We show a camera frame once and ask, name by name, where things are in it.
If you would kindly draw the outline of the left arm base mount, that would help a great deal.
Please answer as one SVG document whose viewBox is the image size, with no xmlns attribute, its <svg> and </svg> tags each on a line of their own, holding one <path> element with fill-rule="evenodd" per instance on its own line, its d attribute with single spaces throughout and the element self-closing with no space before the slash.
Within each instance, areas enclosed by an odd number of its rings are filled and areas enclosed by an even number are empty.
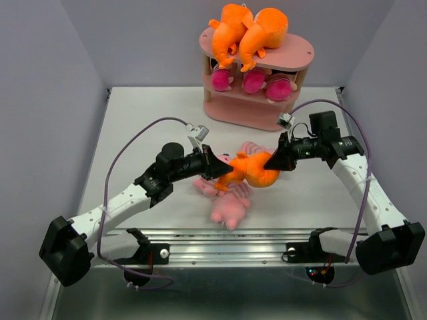
<svg viewBox="0 0 427 320">
<path fill-rule="evenodd" d="M 172 285 L 171 277 L 154 273 L 155 265 L 169 263 L 169 254 L 169 244 L 152 243 L 136 228 L 101 238 L 100 259 L 119 267 L 127 286 L 137 291 L 158 290 Z"/>
</svg>

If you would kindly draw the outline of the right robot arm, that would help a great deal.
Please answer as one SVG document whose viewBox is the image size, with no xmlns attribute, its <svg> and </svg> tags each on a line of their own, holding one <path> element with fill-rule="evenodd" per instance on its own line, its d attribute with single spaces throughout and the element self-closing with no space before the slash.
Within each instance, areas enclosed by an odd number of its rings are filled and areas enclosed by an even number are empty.
<svg viewBox="0 0 427 320">
<path fill-rule="evenodd" d="M 309 116 L 311 137 L 295 138 L 294 119 L 282 114 L 278 124 L 287 131 L 280 135 L 278 148 L 264 165 L 265 169 L 293 171 L 302 159 L 321 159 L 340 179 L 359 209 L 357 225 L 364 224 L 367 234 L 335 227 L 316 229 L 305 243 L 288 249 L 290 263 L 309 263 L 328 255 L 355 261 L 368 275 L 411 265 L 415 262 L 426 232 L 419 222 L 410 222 L 392 204 L 373 176 L 368 158 L 358 140 L 343 137 L 333 111 Z"/>
</svg>

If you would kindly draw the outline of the orange shark plush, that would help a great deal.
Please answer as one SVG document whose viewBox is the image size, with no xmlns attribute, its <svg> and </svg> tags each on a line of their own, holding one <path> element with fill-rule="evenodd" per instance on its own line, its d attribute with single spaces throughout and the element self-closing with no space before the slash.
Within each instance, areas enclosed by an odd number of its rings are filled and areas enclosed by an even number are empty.
<svg viewBox="0 0 427 320">
<path fill-rule="evenodd" d="M 259 11 L 255 17 L 247 14 L 242 19 L 247 28 L 239 45 L 242 73 L 256 66 L 253 56 L 260 59 L 266 56 L 266 49 L 277 49 L 288 33 L 288 17 L 279 9 L 268 7 Z"/>
<path fill-rule="evenodd" d="M 208 25 L 214 29 L 211 50 L 219 69 L 227 69 L 234 62 L 233 57 L 228 57 L 228 51 L 231 50 L 231 55 L 237 53 L 237 44 L 248 30 L 244 25 L 246 19 L 253 19 L 252 12 L 245 5 L 230 3 L 222 8 L 219 21 L 209 21 Z"/>
</svg>

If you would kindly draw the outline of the boy doll pink pants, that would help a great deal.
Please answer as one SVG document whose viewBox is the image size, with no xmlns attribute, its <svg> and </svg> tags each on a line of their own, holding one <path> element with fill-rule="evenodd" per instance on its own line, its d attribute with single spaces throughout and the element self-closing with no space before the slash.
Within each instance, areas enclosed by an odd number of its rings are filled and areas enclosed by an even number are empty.
<svg viewBox="0 0 427 320">
<path fill-rule="evenodd" d="M 213 72 L 211 74 L 211 86 L 215 91 L 230 91 L 232 89 L 231 84 L 233 81 L 234 77 L 231 75 L 229 69 L 220 69 L 219 65 L 216 65 L 213 68 Z"/>
<path fill-rule="evenodd" d="M 266 86 L 266 78 L 272 70 L 264 67 L 254 67 L 243 75 L 242 88 L 247 94 L 254 94 Z"/>
<path fill-rule="evenodd" d="M 273 71 L 266 82 L 266 97 L 268 103 L 286 100 L 297 90 L 295 74 L 284 71 Z"/>
</svg>

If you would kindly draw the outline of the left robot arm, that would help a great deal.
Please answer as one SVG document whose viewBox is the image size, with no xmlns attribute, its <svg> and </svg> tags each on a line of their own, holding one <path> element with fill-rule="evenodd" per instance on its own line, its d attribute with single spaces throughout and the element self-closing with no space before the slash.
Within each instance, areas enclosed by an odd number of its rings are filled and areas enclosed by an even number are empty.
<svg viewBox="0 0 427 320">
<path fill-rule="evenodd" d="M 176 181 L 198 175 L 211 180 L 232 170 L 208 145 L 186 155 L 179 143 L 168 143 L 140 177 L 106 203 L 82 215 L 52 220 L 39 257 L 64 287 L 77 283 L 101 263 L 119 267 L 134 287 L 142 287 L 153 278 L 154 263 L 168 262 L 169 246 L 151 244 L 136 228 L 116 236 L 106 234 L 162 202 L 173 192 Z"/>
</svg>

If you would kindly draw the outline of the plain orange plush toy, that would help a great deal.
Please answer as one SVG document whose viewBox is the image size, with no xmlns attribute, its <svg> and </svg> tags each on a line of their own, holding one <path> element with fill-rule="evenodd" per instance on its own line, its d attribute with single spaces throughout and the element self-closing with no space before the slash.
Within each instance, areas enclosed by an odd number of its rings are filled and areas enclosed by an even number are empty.
<svg viewBox="0 0 427 320">
<path fill-rule="evenodd" d="M 230 183 L 242 183 L 246 180 L 251 187 L 266 188 L 273 185 L 280 176 L 280 171 L 264 169 L 264 165 L 272 158 L 272 154 L 261 151 L 248 155 L 243 151 L 236 153 L 229 165 L 233 171 L 222 175 L 214 188 L 227 192 Z"/>
</svg>

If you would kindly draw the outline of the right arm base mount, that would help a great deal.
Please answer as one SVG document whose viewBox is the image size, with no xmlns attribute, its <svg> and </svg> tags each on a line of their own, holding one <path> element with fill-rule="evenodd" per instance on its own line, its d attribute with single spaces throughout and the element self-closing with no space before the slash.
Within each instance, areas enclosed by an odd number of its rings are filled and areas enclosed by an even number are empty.
<svg viewBox="0 0 427 320">
<path fill-rule="evenodd" d="M 307 241 L 286 243 L 286 250 L 282 254 L 282 260 L 294 264 L 308 263 L 306 275 L 309 280 L 329 287 L 335 277 L 333 263 L 344 262 L 344 256 L 323 250 L 320 236 L 327 231 L 336 230 L 337 228 L 334 227 L 316 229 L 310 233 Z"/>
</svg>

